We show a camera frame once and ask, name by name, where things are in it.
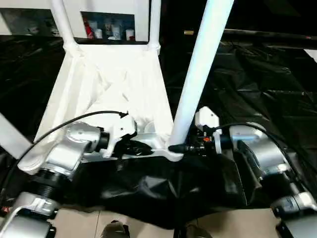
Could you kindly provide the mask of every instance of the black garbage bag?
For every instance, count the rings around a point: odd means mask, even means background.
[[[5,49],[0,58],[0,112],[33,138],[64,57],[62,41],[14,37],[0,46]],[[190,52],[176,46],[161,51],[173,114],[190,57]],[[221,123],[257,122],[300,148],[315,165],[316,66],[303,50],[220,46],[199,108],[210,107]],[[313,172],[299,164],[316,188]],[[21,189],[25,176],[15,177],[22,180]],[[7,199],[15,198],[18,191],[15,186]],[[81,164],[65,196],[65,206],[74,209],[102,208],[168,229],[205,214],[268,207],[271,202],[241,155],[230,151],[222,156],[185,156],[177,163],[163,157],[131,159],[120,171],[115,161]]]

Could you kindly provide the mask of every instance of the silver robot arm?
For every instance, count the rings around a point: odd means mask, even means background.
[[[232,149],[244,155],[263,191],[273,201],[271,209],[281,218],[276,227],[282,238],[314,238],[317,234],[317,203],[312,194],[298,179],[289,162],[275,142],[256,123],[235,123],[223,134],[219,118],[208,108],[200,109],[195,116],[200,136],[192,144],[172,145],[175,153],[221,154]]]
[[[6,215],[0,227],[0,238],[53,238],[56,229],[47,219],[56,216],[84,153],[103,149],[111,156],[122,137],[134,135],[136,124],[129,115],[121,118],[109,133],[84,122],[67,126]]]

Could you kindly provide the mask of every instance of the bottle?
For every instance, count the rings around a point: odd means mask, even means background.
[[[93,30],[92,30],[91,27],[89,26],[89,23],[88,23],[87,19],[86,19],[86,18],[83,18],[83,20],[84,20],[84,26],[85,26],[87,38],[88,38],[88,39],[93,39],[93,38],[94,38]]]

